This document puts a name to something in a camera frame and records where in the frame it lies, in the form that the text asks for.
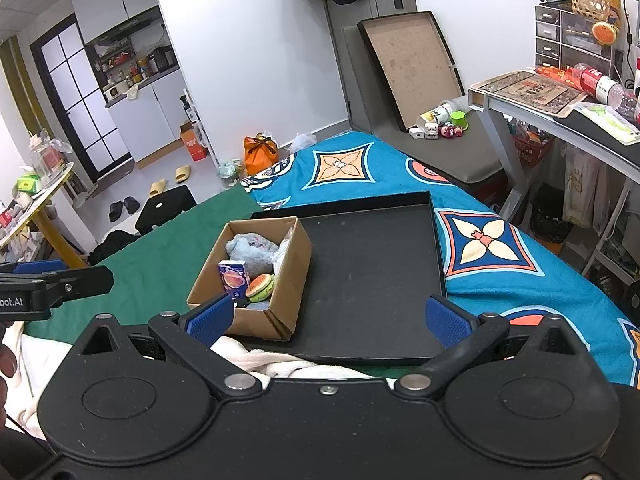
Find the power cord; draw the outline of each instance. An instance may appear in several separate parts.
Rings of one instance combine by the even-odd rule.
[[[622,8],[625,11],[626,18],[626,64],[629,66],[629,70],[631,70],[631,75],[636,73],[636,69],[631,66],[631,62],[629,61],[629,55],[631,53],[631,45],[634,40],[634,35],[631,33],[631,26],[629,24],[629,13],[626,12],[626,0],[622,0]],[[625,80],[625,88],[633,89],[634,87],[634,79],[626,79]]]
[[[6,418],[8,418],[12,423],[14,423],[18,428],[20,428],[20,430],[26,435],[28,436],[31,440],[34,441],[34,443],[36,443],[38,446],[40,446],[47,454],[53,456],[54,453],[52,452],[52,450],[47,449],[46,446],[44,446],[43,443],[41,443],[41,441],[37,438],[35,438],[31,433],[29,433],[27,430],[25,430],[20,424],[18,424],[15,420],[13,420],[9,415],[6,416]]]

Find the black slipper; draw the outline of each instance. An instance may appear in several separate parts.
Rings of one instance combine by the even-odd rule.
[[[140,202],[132,196],[127,196],[126,199],[124,199],[124,207],[127,208],[127,213],[133,215],[133,213],[140,209]]]
[[[117,202],[111,204],[109,206],[109,220],[115,222],[118,218],[120,218],[120,215],[122,215],[123,206],[124,204],[122,203],[122,200],[118,200]]]

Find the yellow slipper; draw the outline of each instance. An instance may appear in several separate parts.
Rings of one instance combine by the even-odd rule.
[[[157,194],[160,194],[164,191],[164,188],[166,187],[166,179],[165,178],[161,178],[160,180],[158,180],[157,182],[154,182],[151,185],[151,190],[149,191],[149,196],[155,196]]]
[[[175,181],[180,184],[184,182],[191,176],[191,166],[188,164],[186,166],[181,166],[177,170],[175,170]]]

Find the patterned bedsheet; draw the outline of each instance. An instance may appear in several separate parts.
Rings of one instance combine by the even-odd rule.
[[[592,283],[490,209],[381,140],[348,132],[242,181],[263,208],[431,191],[447,293],[512,324],[562,314],[610,381],[640,388],[640,331]]]

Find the orange bag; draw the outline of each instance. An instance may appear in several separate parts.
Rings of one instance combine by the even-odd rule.
[[[278,147],[271,137],[244,138],[244,166],[247,175],[255,175],[278,161]]]

